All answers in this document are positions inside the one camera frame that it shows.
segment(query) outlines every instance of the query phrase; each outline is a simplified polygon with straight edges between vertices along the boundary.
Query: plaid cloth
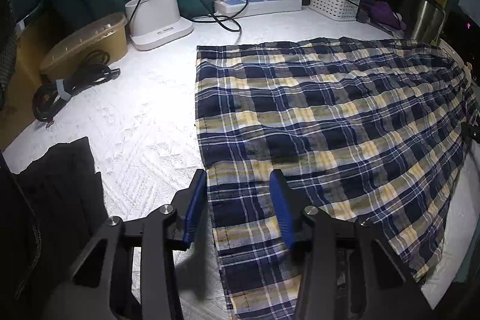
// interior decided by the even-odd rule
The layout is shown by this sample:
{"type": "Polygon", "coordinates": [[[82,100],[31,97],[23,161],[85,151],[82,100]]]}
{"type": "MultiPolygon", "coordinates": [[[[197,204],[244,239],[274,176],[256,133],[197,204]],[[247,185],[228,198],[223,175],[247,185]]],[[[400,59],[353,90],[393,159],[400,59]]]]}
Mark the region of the plaid cloth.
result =
{"type": "Polygon", "coordinates": [[[279,168],[331,216],[381,224],[418,280],[435,266],[476,117],[470,72],[408,40],[197,48],[196,127],[227,306],[290,317],[301,269],[268,190],[279,168]]]}

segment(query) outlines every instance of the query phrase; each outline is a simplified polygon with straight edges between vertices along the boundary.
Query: white table surface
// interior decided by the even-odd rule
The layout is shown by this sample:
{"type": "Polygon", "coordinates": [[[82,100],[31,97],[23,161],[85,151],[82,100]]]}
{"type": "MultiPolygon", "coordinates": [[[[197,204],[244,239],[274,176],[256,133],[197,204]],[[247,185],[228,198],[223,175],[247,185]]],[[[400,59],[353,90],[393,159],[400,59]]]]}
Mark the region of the white table surface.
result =
{"type": "MultiPolygon", "coordinates": [[[[112,65],[121,69],[117,80],[82,92],[60,111],[51,127],[34,122],[12,142],[4,152],[10,169],[20,172],[50,146],[88,136],[95,166],[102,173],[109,214],[124,220],[146,216],[188,186],[195,169],[202,167],[194,126],[197,45],[391,38],[372,26],[332,21],[308,8],[238,21],[241,37],[217,24],[195,24],[188,36],[147,52],[129,44],[128,53],[112,65]]],[[[195,243],[193,250],[175,254],[184,315],[226,319],[213,239],[208,229],[205,233],[206,246],[195,243]],[[191,278],[199,267],[206,267],[203,294],[191,278]]],[[[137,256],[136,295],[139,264],[137,256]]]]}

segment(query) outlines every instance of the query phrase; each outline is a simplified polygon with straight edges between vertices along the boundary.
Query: plastic food container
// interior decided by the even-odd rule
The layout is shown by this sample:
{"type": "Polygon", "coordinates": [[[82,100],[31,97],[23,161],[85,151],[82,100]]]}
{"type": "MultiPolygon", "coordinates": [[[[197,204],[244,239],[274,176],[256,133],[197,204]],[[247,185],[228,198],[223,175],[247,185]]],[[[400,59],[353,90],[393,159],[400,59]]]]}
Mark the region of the plastic food container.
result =
{"type": "Polygon", "coordinates": [[[46,54],[40,64],[40,74],[50,80],[71,76],[88,53],[102,50],[110,54],[109,64],[127,53],[123,13],[110,14],[64,38],[46,54]]]}

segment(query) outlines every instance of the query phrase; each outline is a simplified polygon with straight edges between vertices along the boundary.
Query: metal screw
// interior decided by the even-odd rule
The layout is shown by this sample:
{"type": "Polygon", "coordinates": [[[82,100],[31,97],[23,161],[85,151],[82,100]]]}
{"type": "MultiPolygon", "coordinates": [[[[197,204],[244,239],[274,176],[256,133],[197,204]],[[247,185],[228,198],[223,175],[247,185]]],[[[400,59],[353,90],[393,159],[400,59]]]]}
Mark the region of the metal screw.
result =
{"type": "Polygon", "coordinates": [[[119,216],[109,217],[108,224],[109,226],[116,226],[120,222],[119,216]]]}
{"type": "Polygon", "coordinates": [[[173,212],[173,206],[171,206],[170,204],[162,205],[158,209],[162,214],[170,214],[171,212],[173,212]]]}
{"type": "Polygon", "coordinates": [[[305,213],[307,213],[308,215],[312,216],[312,215],[318,213],[318,208],[317,208],[316,206],[309,205],[309,206],[305,206],[304,211],[305,211],[305,213]]]}

